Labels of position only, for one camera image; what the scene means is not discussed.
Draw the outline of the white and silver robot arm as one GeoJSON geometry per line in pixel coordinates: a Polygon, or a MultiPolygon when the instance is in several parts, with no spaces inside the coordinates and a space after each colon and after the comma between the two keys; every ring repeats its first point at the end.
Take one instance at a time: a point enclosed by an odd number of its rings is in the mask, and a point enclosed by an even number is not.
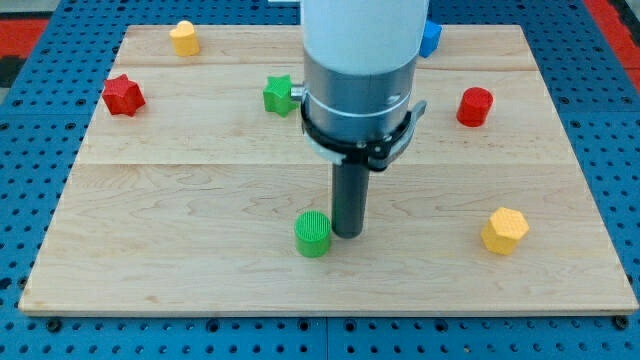
{"type": "Polygon", "coordinates": [[[331,225],[344,239],[364,226],[369,175],[409,146],[426,104],[410,102],[428,0],[305,0],[308,144],[332,165],[331,225]]]}

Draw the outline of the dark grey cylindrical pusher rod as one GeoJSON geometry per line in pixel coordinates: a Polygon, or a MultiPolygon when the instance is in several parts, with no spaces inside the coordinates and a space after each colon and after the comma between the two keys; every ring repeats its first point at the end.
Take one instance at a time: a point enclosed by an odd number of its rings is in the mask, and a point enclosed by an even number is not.
{"type": "Polygon", "coordinates": [[[343,239],[359,236],[363,230],[369,170],[361,164],[332,166],[331,224],[343,239]]]}

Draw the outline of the black clamp ring mount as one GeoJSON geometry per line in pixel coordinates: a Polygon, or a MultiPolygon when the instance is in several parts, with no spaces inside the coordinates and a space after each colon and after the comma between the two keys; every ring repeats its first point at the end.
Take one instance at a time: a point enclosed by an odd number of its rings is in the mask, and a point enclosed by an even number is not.
{"type": "Polygon", "coordinates": [[[379,140],[349,142],[322,133],[301,110],[304,138],[314,152],[334,165],[360,164],[370,171],[382,172],[409,146],[427,102],[419,101],[405,113],[402,122],[379,140]]]}

